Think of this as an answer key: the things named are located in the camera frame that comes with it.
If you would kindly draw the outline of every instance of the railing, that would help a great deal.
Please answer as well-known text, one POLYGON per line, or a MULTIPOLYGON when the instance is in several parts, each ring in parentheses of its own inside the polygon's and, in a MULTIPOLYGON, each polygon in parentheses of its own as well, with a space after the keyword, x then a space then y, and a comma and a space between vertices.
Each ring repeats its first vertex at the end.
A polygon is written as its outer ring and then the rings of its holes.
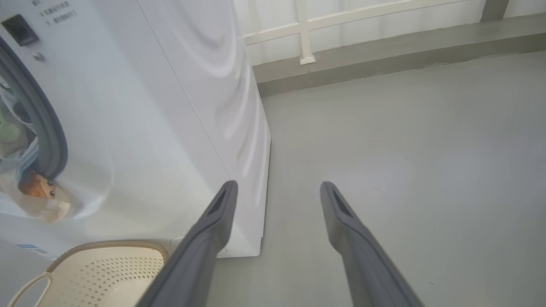
POLYGON ((361 19, 462 1, 465 0, 403 0, 398 2, 371 5, 369 7, 363 7, 349 11, 343 11, 336 14, 308 19, 307 1, 296 0, 296 8, 298 10, 298 22, 262 30, 260 29, 259 25, 256 0, 248 0, 252 25, 255 32, 245 35, 245 43, 247 45, 252 45, 265 42, 267 40, 272 40, 299 33, 301 38, 302 51, 300 64, 304 65, 315 62, 314 56, 311 53, 311 39, 309 31, 340 25, 342 23, 357 21, 361 19))

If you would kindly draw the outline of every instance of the floor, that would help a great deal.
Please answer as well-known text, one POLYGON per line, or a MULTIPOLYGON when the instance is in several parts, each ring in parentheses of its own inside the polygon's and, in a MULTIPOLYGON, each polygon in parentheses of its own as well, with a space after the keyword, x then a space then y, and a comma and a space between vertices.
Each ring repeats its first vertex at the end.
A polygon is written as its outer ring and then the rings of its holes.
POLYGON ((310 88, 264 107, 262 254, 219 259, 208 306, 352 306, 324 180, 426 306, 546 301, 546 52, 310 88))

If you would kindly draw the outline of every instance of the screw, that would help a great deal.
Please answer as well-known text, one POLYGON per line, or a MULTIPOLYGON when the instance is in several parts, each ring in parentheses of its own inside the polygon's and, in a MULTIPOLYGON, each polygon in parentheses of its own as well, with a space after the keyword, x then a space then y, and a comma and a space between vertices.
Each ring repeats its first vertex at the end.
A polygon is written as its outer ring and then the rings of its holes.
POLYGON ((39 53, 39 52, 35 52, 32 54, 32 57, 38 61, 38 62, 44 62, 45 61, 45 57, 43 54, 39 53))

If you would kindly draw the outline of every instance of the laundry basket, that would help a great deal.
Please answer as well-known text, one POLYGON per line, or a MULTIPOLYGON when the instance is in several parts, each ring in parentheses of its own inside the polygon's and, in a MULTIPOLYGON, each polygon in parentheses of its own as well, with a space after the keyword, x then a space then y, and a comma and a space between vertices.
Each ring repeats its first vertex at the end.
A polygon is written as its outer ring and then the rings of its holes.
POLYGON ((134 306, 168 259, 161 244, 148 241, 83 244, 24 285, 8 307, 42 279, 48 284, 35 307, 134 306))

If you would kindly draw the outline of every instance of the white washing machine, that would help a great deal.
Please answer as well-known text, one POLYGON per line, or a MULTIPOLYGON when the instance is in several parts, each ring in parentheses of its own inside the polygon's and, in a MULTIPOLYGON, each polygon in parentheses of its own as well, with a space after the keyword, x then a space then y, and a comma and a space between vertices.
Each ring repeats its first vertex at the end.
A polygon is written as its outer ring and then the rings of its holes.
POLYGON ((71 202, 55 223, 3 210, 5 240, 57 256, 100 240, 175 247, 234 179, 219 257, 260 253, 271 135, 231 1, 0 0, 0 21, 33 167, 71 202))

